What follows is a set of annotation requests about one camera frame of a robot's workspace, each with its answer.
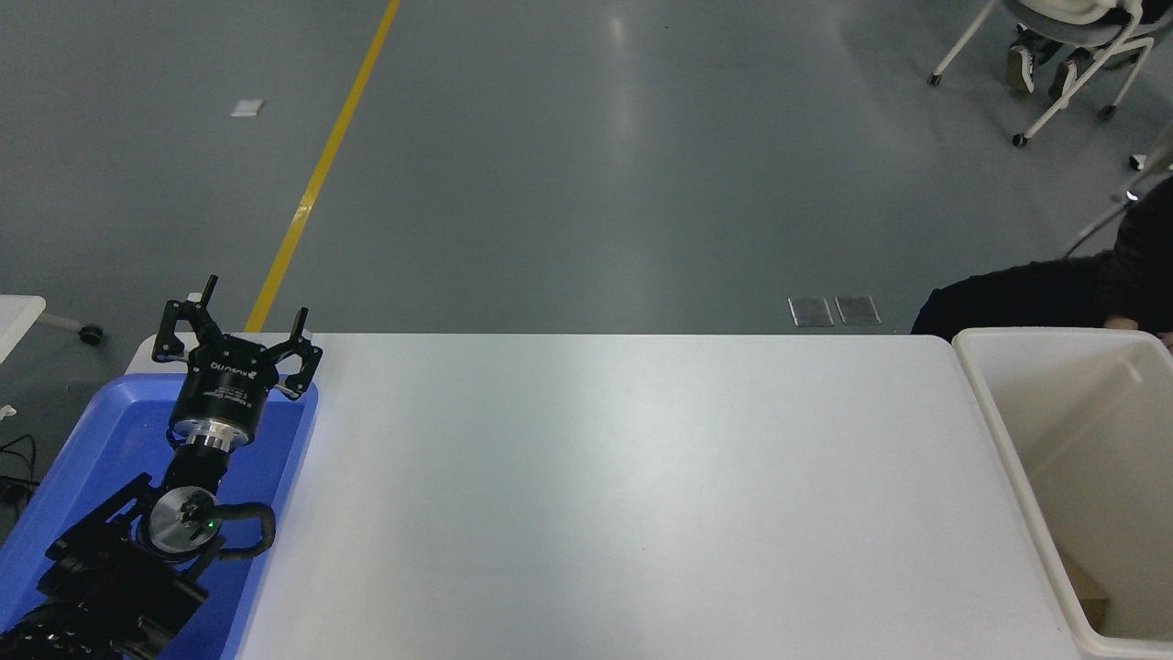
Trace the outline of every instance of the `person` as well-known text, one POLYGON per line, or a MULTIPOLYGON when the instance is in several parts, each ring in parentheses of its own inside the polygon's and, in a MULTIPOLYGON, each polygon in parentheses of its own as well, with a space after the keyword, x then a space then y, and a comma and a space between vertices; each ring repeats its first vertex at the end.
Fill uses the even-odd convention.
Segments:
MULTIPOLYGON (((1157 22, 1165 12, 1173 6, 1173 0, 1141 0, 1143 15, 1140 25, 1152 25, 1157 22)), ((1107 11, 1096 25, 1128 25, 1131 16, 1121 8, 1114 7, 1107 11)), ((1047 39, 1042 34, 1023 28, 1018 39, 1010 45, 1006 50, 1006 84, 1012 89, 1030 94, 1035 91, 1035 67, 1040 67, 1049 62, 1059 49, 1062 43, 1047 39)), ((1123 63, 1134 62, 1135 55, 1128 57, 1123 63)), ((1051 101, 1058 101, 1069 89, 1076 84, 1079 72, 1086 70, 1091 64, 1092 53, 1086 48, 1076 48, 1066 59, 1059 62, 1055 70, 1055 80, 1047 88, 1051 101)))
POLYGON ((1111 250, 934 288, 911 334, 1031 325, 1143 329, 1173 349, 1173 177, 1127 210, 1111 250))

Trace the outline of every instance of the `blue tray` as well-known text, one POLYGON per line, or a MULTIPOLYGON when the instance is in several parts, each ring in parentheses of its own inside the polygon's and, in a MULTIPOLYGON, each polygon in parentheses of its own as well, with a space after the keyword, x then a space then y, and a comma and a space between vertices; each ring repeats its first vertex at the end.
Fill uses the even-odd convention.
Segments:
MULTIPOLYGON (((131 375, 111 381, 89 402, 28 510, 0 549, 0 631, 43 601, 36 581, 50 566, 45 550, 82 516, 141 472, 158 485, 171 461, 167 422, 183 383, 182 375, 131 375)), ((219 489, 228 504, 263 502, 282 509, 305 454, 317 388, 297 402, 272 393, 256 442, 232 454, 219 489)), ((256 543, 253 522, 223 528, 228 547, 256 543)), ((219 660, 236 656, 269 554, 251 562, 217 562, 199 578, 206 603, 179 632, 161 659, 219 660)))

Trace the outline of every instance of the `chair wheel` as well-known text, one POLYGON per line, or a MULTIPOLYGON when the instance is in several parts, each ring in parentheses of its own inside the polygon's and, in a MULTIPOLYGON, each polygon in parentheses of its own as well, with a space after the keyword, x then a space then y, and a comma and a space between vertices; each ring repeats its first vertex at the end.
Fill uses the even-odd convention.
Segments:
POLYGON ((81 341, 96 347, 102 343, 102 327, 99 325, 86 325, 77 332, 77 336, 81 341))

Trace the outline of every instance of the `white chair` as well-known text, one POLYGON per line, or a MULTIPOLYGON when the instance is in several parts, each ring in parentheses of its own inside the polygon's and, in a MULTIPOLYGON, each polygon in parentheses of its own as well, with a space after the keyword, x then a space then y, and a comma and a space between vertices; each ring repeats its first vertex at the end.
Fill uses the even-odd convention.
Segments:
MULTIPOLYGON (((11 295, 0 293, 0 362, 4 362, 25 336, 34 322, 63 327, 77 333, 82 342, 97 346, 102 341, 102 328, 83 325, 72 318, 45 313, 45 298, 40 295, 11 295)), ((11 406, 0 406, 0 422, 16 414, 11 406)))
POLYGON ((957 53, 961 52, 970 38, 974 36, 974 33, 977 32, 977 28, 982 27, 985 19, 994 12, 994 7, 999 4, 1013 14, 1018 22, 1043 36, 1062 43, 1093 49, 1094 54, 1092 64, 1079 75, 1071 89, 1066 90, 1059 100, 1052 103, 1046 113, 1028 128, 1025 132, 1019 132, 1012 137, 1011 142, 1013 142, 1015 147, 1025 145, 1051 117, 1066 108, 1071 97, 1100 70, 1104 62, 1110 57, 1127 50, 1139 49, 1140 53, 1135 55, 1137 61, 1132 66, 1124 87, 1116 95, 1116 100, 1105 106, 1099 113, 1100 118, 1111 118, 1116 113, 1117 106, 1120 104, 1124 95, 1128 91, 1128 87, 1132 86, 1132 81, 1135 80, 1137 74, 1140 72, 1140 67, 1148 59, 1148 53, 1155 43, 1152 36, 1146 35, 1165 27, 1169 20, 1173 20, 1173 11, 1169 11, 1154 23, 1141 25, 1140 16, 1143 9, 1140 0, 990 0, 977 15, 977 19, 962 34, 957 43, 954 45, 952 49, 949 50, 944 60, 941 60, 937 68, 933 70, 933 75, 929 76, 929 84, 934 87, 941 84, 941 75, 944 73, 945 67, 952 62, 957 53), (1128 13, 1128 25, 1119 26, 1096 22, 1113 7, 1123 8, 1128 13))

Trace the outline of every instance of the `metal plate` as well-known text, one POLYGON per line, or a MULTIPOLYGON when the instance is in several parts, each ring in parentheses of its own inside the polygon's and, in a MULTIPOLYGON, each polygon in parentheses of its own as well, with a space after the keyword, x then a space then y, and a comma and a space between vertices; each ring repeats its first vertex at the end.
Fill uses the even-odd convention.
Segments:
POLYGON ((184 505, 199 496, 210 503, 209 506, 216 505, 216 498, 198 487, 171 490, 155 503, 149 518, 149 540, 155 547, 163 552, 183 554, 192 552, 216 536, 215 522, 184 519, 184 505))
POLYGON ((787 298, 791 302, 791 315, 799 327, 830 327, 835 324, 830 318, 827 298, 787 298))
POLYGON ((843 325, 876 325, 880 314, 876 312, 872 295, 835 295, 835 306, 843 325))

